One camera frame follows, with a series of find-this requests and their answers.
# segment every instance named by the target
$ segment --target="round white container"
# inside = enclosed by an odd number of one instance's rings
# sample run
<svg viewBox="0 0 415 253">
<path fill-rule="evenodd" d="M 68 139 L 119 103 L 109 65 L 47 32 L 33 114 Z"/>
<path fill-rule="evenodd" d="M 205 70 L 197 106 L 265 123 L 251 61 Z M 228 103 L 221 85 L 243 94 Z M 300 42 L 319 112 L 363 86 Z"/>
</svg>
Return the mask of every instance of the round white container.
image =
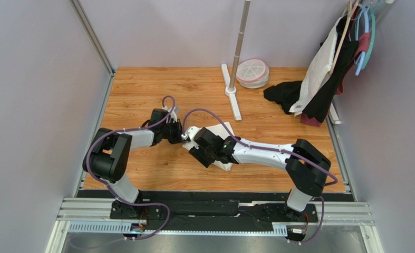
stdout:
<svg viewBox="0 0 415 253">
<path fill-rule="evenodd" d="M 243 87 L 256 89 L 268 83 L 269 69 L 262 60 L 250 59 L 240 63 L 236 77 Z"/>
</svg>

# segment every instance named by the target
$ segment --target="white stand base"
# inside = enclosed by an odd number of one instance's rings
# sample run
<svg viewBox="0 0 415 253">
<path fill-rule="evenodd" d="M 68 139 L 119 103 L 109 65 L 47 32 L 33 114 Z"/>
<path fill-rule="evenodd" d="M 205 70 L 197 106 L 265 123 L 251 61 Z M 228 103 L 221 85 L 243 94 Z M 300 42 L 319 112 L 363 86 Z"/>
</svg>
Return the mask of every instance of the white stand base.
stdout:
<svg viewBox="0 0 415 253">
<path fill-rule="evenodd" d="M 230 76 L 229 71 L 227 70 L 227 65 L 221 65 L 221 72 L 223 74 L 223 80 L 225 81 L 225 94 L 229 97 L 230 107 L 232 108 L 232 113 L 236 121 L 242 120 L 242 115 L 240 114 L 240 109 L 238 108 L 237 98 L 235 93 L 237 93 L 237 88 L 229 89 Z"/>
<path fill-rule="evenodd" d="M 331 107 L 329 108 L 329 116 L 331 118 L 332 124 L 334 125 L 341 124 L 340 118 L 338 117 L 337 111 L 335 110 L 333 103 L 331 103 Z"/>
</svg>

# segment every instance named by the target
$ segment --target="white cloth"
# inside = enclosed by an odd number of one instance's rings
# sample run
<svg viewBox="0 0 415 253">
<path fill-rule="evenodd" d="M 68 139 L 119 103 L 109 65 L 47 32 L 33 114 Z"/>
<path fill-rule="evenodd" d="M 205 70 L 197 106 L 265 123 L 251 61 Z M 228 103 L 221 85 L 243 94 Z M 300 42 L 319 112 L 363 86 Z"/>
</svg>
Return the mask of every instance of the white cloth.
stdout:
<svg viewBox="0 0 415 253">
<path fill-rule="evenodd" d="M 329 35 L 308 67 L 307 74 L 301 84 L 300 99 L 290 108 L 290 112 L 295 113 L 295 116 L 302 113 L 315 94 L 329 80 L 328 72 L 331 70 L 334 62 L 335 46 L 338 38 L 336 26 L 340 20 L 341 17 L 329 32 Z"/>
<path fill-rule="evenodd" d="M 232 130 L 232 127 L 230 126 L 230 123 L 229 122 L 225 122 L 225 125 L 230 130 L 230 132 L 232 134 L 234 134 L 234 131 Z M 226 131 L 226 129 L 221 124 L 207 126 L 206 128 L 209 131 L 211 131 L 212 133 L 220 136 L 223 139 L 225 139 L 225 138 L 227 138 L 229 136 L 229 133 Z M 185 148 L 185 149 L 187 149 L 187 150 L 190 150 L 191 148 L 193 148 L 193 144 L 192 144 L 192 142 L 187 142 L 187 143 L 184 143 L 182 145 L 182 147 Z M 229 171 L 231 169 L 231 167 L 232 167 L 232 163 L 223 164 L 220 161 L 215 161 L 213 163 L 213 165 L 216 165 L 216 166 L 222 168 L 225 171 Z"/>
</svg>

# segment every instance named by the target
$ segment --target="wall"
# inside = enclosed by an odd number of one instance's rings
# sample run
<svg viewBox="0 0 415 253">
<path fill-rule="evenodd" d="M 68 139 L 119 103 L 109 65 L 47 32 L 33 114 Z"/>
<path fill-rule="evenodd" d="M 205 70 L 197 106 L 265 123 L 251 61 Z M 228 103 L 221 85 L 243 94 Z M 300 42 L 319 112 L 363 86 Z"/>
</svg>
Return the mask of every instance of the wall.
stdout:
<svg viewBox="0 0 415 253">
<path fill-rule="evenodd" d="M 347 0 L 254 0 L 241 59 L 307 67 Z M 232 64 L 244 0 L 81 0 L 114 67 Z"/>
<path fill-rule="evenodd" d="M 415 252 L 415 1 L 388 9 L 373 53 L 336 98 L 339 135 L 385 252 Z"/>
<path fill-rule="evenodd" d="M 0 1 L 0 252 L 44 252 L 108 79 L 68 1 Z"/>
</svg>

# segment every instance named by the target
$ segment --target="wooden tabletop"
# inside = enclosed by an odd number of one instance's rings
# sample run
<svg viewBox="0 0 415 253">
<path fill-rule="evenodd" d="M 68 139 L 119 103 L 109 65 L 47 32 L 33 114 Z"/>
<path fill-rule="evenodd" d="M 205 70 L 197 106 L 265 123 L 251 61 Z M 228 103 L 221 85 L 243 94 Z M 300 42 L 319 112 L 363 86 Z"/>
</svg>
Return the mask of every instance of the wooden tabletop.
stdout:
<svg viewBox="0 0 415 253">
<path fill-rule="evenodd" d="M 343 192 L 344 185 L 335 158 L 327 126 L 307 126 L 300 117 L 285 115 L 281 107 L 263 97 L 263 90 L 284 81 L 302 80 L 305 68 L 271 68 L 269 83 L 260 89 L 246 89 L 238 83 L 237 100 L 243 120 L 235 121 L 224 95 L 225 85 L 220 67 L 120 67 L 102 121 L 109 129 L 142 125 L 154 108 L 161 108 L 165 95 L 172 95 L 179 107 L 178 117 L 193 108 L 206 108 L 223 121 L 229 121 L 236 136 L 247 140 L 287 144 L 306 139 L 332 162 L 330 172 L 339 183 L 324 191 Z M 195 112 L 189 126 L 206 127 L 218 122 L 211 115 Z M 130 152 L 127 175 L 142 190 L 202 191 L 290 191 L 293 183 L 280 169 L 258 164 L 235 164 L 228 172 L 211 165 L 202 166 L 181 144 L 166 140 L 154 147 Z M 103 185 L 86 177 L 84 189 L 100 189 Z"/>
</svg>

